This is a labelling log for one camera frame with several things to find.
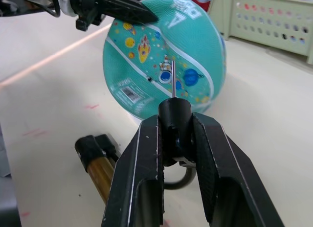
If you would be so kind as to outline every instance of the cable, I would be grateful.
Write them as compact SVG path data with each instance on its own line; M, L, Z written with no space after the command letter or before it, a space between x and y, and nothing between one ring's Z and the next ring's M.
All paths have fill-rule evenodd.
M195 178L196 176L196 169L195 168L186 168L186 173L184 177L178 181L178 182L165 182L164 183L164 189L181 189L184 188L185 186L189 185Z
M53 5L54 5L54 9L55 9L55 12L53 10L51 10L50 8L48 7L45 7L39 3L36 3L32 0L24 0L24 1L27 1L29 3L32 3L34 5L36 5L38 8L41 8L42 10L46 11L48 14L58 18L60 15L61 15L61 10L60 10L60 5L59 5L59 2L58 0L52 0L53 2Z

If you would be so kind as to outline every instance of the barcode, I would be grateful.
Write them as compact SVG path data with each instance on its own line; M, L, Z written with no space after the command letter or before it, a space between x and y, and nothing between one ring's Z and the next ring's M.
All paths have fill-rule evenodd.
M136 103L140 99L140 96L129 87L122 88L122 91L133 103Z

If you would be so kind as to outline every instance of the plastic basket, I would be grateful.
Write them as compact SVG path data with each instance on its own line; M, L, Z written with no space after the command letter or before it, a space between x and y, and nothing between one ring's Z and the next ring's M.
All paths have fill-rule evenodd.
M212 0L208 11L229 36L308 57L313 64L313 3L301 0Z

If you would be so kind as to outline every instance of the white table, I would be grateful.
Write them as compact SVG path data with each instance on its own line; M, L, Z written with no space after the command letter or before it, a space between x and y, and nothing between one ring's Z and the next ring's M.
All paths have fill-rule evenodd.
M0 83L0 122L23 227L98 227L104 204L74 150L110 134L121 151L137 130L102 72L106 31ZM298 59L230 39L224 89L207 112L251 158L287 227L312 225L313 72ZM167 179L184 170L166 169ZM207 226L197 181L165 191L171 227Z

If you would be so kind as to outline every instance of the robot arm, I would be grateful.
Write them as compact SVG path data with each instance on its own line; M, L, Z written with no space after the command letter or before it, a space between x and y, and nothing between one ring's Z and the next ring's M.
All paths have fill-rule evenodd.
M141 0L0 0L0 17L46 11L59 17L61 12L76 17L76 28L86 31L99 25L106 15L131 24L153 23L157 16Z

